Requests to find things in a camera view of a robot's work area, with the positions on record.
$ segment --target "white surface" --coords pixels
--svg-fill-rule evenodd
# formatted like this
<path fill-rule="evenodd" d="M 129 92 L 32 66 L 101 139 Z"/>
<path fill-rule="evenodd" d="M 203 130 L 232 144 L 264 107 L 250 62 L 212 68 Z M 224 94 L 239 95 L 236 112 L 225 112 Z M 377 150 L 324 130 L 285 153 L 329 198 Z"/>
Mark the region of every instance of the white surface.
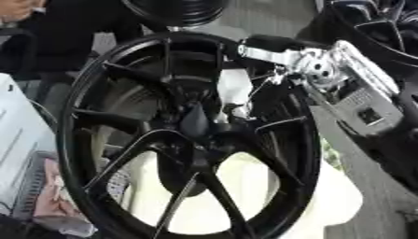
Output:
<path fill-rule="evenodd" d="M 139 156 L 131 164 L 131 176 L 134 178 L 130 189 L 131 201 L 125 201 L 125 207 L 145 223 L 155 226 L 172 195 L 160 183 L 155 154 Z M 267 203 L 269 169 L 248 154 L 231 156 L 220 166 L 217 176 L 246 219 L 256 215 Z M 323 162 L 312 201 L 300 220 L 280 238 L 324 238 L 326 226 L 349 221 L 362 204 L 363 197 L 350 179 Z M 224 209 L 206 191 L 182 203 L 169 230 L 202 234 L 224 231 L 229 226 Z"/>
<path fill-rule="evenodd" d="M 55 138 L 13 79 L 0 74 L 0 202 L 14 204 L 31 154 L 55 151 Z M 8 213 L 0 208 L 0 213 Z"/>

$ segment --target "metal arm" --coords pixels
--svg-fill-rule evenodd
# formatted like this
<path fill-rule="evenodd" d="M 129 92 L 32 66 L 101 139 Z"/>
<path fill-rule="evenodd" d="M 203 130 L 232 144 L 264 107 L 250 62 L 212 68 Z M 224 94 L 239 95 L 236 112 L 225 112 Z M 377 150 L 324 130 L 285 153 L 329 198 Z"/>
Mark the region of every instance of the metal arm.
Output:
<path fill-rule="evenodd" d="M 338 41 L 329 50 L 271 52 L 249 48 L 245 43 L 238 50 L 245 58 L 284 67 L 285 73 L 279 76 L 276 72 L 271 78 L 275 84 L 285 76 L 300 75 L 295 81 L 355 134 L 381 134 L 403 118 L 392 100 L 399 94 L 395 81 L 346 41 Z"/>

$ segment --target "cable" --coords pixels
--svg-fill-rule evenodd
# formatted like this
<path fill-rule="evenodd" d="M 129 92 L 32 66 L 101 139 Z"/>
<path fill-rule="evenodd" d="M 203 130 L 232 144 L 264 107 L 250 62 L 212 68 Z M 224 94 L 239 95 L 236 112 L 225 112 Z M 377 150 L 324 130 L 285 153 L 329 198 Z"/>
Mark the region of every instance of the cable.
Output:
<path fill-rule="evenodd" d="M 42 119 L 47 123 L 47 125 L 55 132 L 55 129 L 57 129 L 58 121 L 57 119 L 50 113 L 49 110 L 47 110 L 43 105 L 39 104 L 36 101 L 30 100 L 34 108 L 38 111 L 38 113 L 41 115 Z"/>
<path fill-rule="evenodd" d="M 0 205 L 2 205 L 8 211 L 9 214 L 11 213 L 12 210 L 11 210 L 11 207 L 9 205 L 7 205 L 4 202 L 0 202 Z"/>

